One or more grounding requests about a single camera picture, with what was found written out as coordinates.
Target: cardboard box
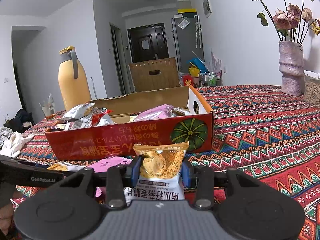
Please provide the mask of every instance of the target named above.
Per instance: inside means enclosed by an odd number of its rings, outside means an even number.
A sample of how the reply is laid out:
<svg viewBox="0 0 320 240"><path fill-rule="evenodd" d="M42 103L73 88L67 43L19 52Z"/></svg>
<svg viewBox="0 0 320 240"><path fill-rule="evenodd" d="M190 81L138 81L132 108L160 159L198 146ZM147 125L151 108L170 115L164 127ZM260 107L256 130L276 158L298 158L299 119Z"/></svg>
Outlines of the cardboard box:
<svg viewBox="0 0 320 240"><path fill-rule="evenodd" d="M174 57L132 63L129 68L135 92L180 86Z"/></svg>
<svg viewBox="0 0 320 240"><path fill-rule="evenodd" d="M108 156L135 155L133 145L168 145L185 140L188 152L212 148L213 111L192 86L137 92L118 98L94 100L95 107L113 110L117 124L78 130L49 129L45 133L59 160L100 160ZM192 115L129 122L139 113L163 104L188 109Z"/></svg>

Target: pink snack package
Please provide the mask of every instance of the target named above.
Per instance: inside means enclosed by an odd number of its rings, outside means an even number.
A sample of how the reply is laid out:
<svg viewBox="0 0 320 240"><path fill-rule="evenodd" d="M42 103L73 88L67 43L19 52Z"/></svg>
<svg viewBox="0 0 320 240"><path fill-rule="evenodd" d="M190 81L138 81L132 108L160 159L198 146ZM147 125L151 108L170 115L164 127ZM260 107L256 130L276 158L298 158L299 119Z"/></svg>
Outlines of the pink snack package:
<svg viewBox="0 0 320 240"><path fill-rule="evenodd" d="M172 115L173 108L174 106L170 105L157 106L139 114L137 118L134 119L134 122L169 118Z"/></svg>
<svg viewBox="0 0 320 240"><path fill-rule="evenodd" d="M132 160L123 157L110 157L102 159L97 163L91 164L88 167L93 168L95 173L108 171L110 167L117 166L118 164L128 165ZM105 187L97 187L96 197L100 197L101 194L106 193Z"/></svg>

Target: bottle handle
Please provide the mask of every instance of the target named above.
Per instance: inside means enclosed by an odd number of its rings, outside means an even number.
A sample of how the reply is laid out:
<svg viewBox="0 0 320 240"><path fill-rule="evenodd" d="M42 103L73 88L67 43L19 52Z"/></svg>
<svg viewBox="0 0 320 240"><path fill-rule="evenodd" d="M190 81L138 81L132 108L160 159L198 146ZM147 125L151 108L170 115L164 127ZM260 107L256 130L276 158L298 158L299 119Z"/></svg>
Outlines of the bottle handle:
<svg viewBox="0 0 320 240"><path fill-rule="evenodd" d="M68 56L71 56L72 59L72 64L73 64L73 76L75 79L79 77L79 72L78 72L78 60L77 60L77 55L74 50L71 50L68 52Z"/></svg>

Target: ceramic vase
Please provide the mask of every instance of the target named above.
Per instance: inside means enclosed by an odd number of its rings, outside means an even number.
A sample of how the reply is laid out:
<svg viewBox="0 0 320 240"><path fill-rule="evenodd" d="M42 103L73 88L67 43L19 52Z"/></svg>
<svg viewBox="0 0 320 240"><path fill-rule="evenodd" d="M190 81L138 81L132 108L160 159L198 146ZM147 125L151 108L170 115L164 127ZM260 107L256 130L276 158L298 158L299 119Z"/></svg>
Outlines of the ceramic vase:
<svg viewBox="0 0 320 240"><path fill-rule="evenodd" d="M292 41L280 41L279 71L282 73L281 92L300 96L301 77L304 71L302 45Z"/></svg>

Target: red geometric tablecloth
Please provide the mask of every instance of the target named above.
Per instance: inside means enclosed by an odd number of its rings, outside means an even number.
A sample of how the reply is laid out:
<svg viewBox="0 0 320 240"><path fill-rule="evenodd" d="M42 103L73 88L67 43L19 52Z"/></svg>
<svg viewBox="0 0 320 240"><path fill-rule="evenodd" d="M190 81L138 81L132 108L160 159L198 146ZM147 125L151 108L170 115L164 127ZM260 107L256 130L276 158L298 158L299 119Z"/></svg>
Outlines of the red geometric tablecloth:
<svg viewBox="0 0 320 240"><path fill-rule="evenodd" d="M239 168L294 198L306 213L299 239L320 239L320 110L303 97L281 93L279 86L215 87L199 92L215 112L214 140L212 151L188 154L189 161L215 171ZM57 162L44 136L53 122L42 121L26 132L36 136L19 158ZM26 196L36 192L29 187L19 190ZM193 195L193 190L186 191L187 199ZM222 189L215 190L215 198L223 201Z"/></svg>

